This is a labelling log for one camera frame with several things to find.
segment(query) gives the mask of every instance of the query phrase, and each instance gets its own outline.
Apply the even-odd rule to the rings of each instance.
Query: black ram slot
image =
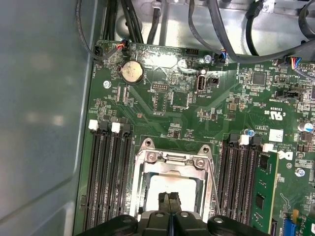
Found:
[[[117,178],[118,178],[118,168],[119,168],[119,153],[121,146],[121,134],[114,133],[112,134],[111,142],[111,157],[110,157],[110,183],[108,189],[108,205],[107,205],[107,214],[105,221],[108,221],[115,217],[115,195],[117,191]]]
[[[130,133],[124,134],[123,141],[123,151],[122,151],[122,171],[119,176],[121,180],[119,182],[119,191],[118,191],[118,215],[122,215],[124,213],[125,207],[125,197],[126,197],[126,185],[128,180],[127,173],[129,172],[129,161],[130,161],[130,148],[131,148],[131,135]]]
[[[99,166],[98,166],[98,176],[97,176],[97,208],[95,214],[94,226],[102,223],[102,209],[103,209],[103,194],[104,194],[104,186],[106,184],[106,176],[107,176],[107,162],[110,150],[110,136],[107,131],[103,131],[102,136],[102,148],[99,153]]]
[[[87,204],[85,208],[84,230],[94,227],[96,213],[96,195],[97,195],[97,172],[99,154],[102,149],[103,134],[98,130],[93,133],[93,144],[90,160],[90,174],[87,187]]]
[[[238,146],[235,139],[224,140],[218,177],[221,214],[250,223],[252,191],[258,151],[255,145]]]

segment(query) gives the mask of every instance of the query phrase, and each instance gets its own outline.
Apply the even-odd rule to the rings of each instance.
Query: black cable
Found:
[[[207,49],[209,49],[210,51],[212,51],[216,54],[221,54],[220,50],[210,46],[205,40],[202,39],[202,37],[198,33],[198,31],[197,31],[197,29],[193,23],[193,20],[192,20],[192,15],[193,15],[194,10],[195,10],[195,1],[190,0],[189,1],[189,11],[188,11],[188,25],[189,25],[189,29],[190,29],[191,33],[198,40],[198,42],[201,43],[203,46],[205,46]]]
[[[109,0],[112,2],[111,5],[111,14],[109,17],[109,33],[108,39],[115,40],[115,25],[116,25],[116,17],[117,17],[117,0]]]
[[[129,14],[130,14],[131,20],[133,22],[133,27],[134,27],[134,30],[136,32],[136,36],[138,38],[138,43],[143,43],[143,37],[142,37],[141,27],[140,27],[140,23],[139,23],[139,20],[137,17],[137,13],[134,10],[134,7],[133,7],[131,0],[126,0],[126,4],[129,8]]]
[[[208,0],[208,9],[211,15],[212,23],[215,28],[215,32],[218,36],[218,39],[220,40],[222,46],[229,54],[230,58],[238,63],[261,63],[267,60],[274,60],[283,58],[285,56],[291,56],[296,53],[299,53],[303,50],[312,50],[315,47],[315,40],[311,40],[309,42],[306,42],[302,45],[296,46],[294,48],[290,48],[278,53],[265,55],[265,56],[238,56],[235,54],[233,47],[228,39],[228,36],[226,34],[224,24],[222,21],[221,13],[219,10],[219,5],[217,0]]]
[[[126,4],[125,0],[121,0],[121,3],[122,3],[123,10],[124,10],[124,15],[125,15],[127,27],[128,27],[128,30],[129,30],[130,38],[131,38],[132,42],[137,43],[138,42],[136,40],[137,37],[136,37],[136,34],[135,34],[135,30],[133,28],[133,23],[132,23],[132,20],[131,20],[129,11],[128,11],[127,4]]]
[[[152,18],[152,27],[151,27],[150,32],[149,32],[147,44],[153,44],[154,37],[155,37],[155,35],[157,33],[157,29],[158,29],[160,13],[161,13],[161,10],[159,8],[154,8],[153,18]]]
[[[104,31],[103,31],[103,40],[108,39],[108,32],[109,32],[109,18],[111,14],[111,0],[107,0],[107,7],[106,7],[106,15],[105,15],[105,24],[104,24]]]
[[[75,19],[76,19],[76,23],[77,23],[77,27],[78,27],[78,32],[79,32],[79,37],[80,40],[82,42],[83,47],[85,48],[85,50],[90,54],[91,57],[93,57],[95,60],[107,60],[109,59],[115,52],[118,51],[118,48],[113,48],[112,50],[110,50],[107,54],[105,54],[104,56],[100,57],[98,55],[96,55],[95,53],[93,53],[90,49],[89,46],[85,40],[84,34],[83,34],[83,29],[82,29],[82,22],[81,22],[81,3],[82,0],[77,0],[77,4],[75,7]]]
[[[310,27],[310,25],[307,23],[306,17],[309,13],[308,9],[310,5],[312,5],[315,2],[315,0],[309,1],[301,10],[299,14],[299,27],[301,32],[304,34],[305,37],[308,39],[315,39],[315,31]]]
[[[254,22],[254,17],[249,17],[247,19],[246,30],[245,30],[246,43],[247,43],[248,49],[250,50],[251,54],[253,56],[259,56],[259,54],[256,51],[256,48],[254,46],[254,42],[252,41],[252,23],[253,22]]]
[[[263,3],[264,3],[264,0],[254,1],[252,4],[250,4],[250,7],[245,14],[245,17],[247,18],[246,30],[245,30],[246,43],[247,43],[248,49],[250,50],[253,56],[259,56],[259,54],[256,51],[256,48],[252,41],[252,24],[254,22],[254,19],[261,12],[263,8]]]

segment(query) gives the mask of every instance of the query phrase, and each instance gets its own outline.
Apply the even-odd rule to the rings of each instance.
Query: blue connector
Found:
[[[295,236],[296,224],[291,219],[284,220],[283,236]]]

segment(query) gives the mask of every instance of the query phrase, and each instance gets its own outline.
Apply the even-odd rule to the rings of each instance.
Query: mounting screw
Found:
[[[205,63],[209,64],[209,63],[211,63],[211,61],[212,61],[212,57],[211,57],[210,55],[205,55],[205,56],[203,57],[203,61],[204,61]]]
[[[199,168],[203,168],[205,166],[205,161],[203,159],[197,159],[196,166]]]
[[[298,177],[303,177],[305,175],[305,170],[303,170],[302,168],[297,168],[295,170],[295,175]]]
[[[265,2],[264,5],[263,5],[263,7],[262,7],[262,11],[263,11],[263,12],[267,12],[268,9],[269,9],[269,3]]]
[[[188,216],[189,216],[189,214],[188,214],[187,212],[182,212],[182,213],[181,213],[181,217],[186,218],[186,217],[188,217]]]
[[[218,224],[223,223],[223,220],[221,218],[214,218],[214,221],[217,222]]]
[[[147,155],[147,162],[153,163],[157,161],[157,157],[153,152],[149,152]]]
[[[105,89],[109,89],[110,87],[112,86],[112,83],[108,80],[105,80],[104,83],[103,83],[103,87]]]

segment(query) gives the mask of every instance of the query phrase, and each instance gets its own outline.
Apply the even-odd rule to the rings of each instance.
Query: motherboard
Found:
[[[205,222],[221,214],[272,236],[315,235],[315,80],[286,61],[135,43],[95,61],[74,235],[158,210],[163,192]]]

